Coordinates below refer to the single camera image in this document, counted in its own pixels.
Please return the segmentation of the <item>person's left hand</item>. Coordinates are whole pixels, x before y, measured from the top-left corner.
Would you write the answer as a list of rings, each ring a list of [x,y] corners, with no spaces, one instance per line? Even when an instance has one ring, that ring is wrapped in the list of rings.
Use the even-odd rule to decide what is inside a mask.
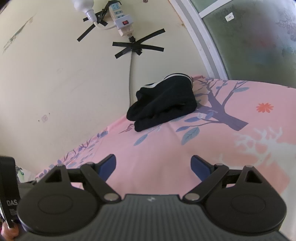
[[[9,227],[7,222],[3,222],[1,226],[1,236],[6,241],[14,241],[20,234],[19,226],[14,223],[13,227]]]

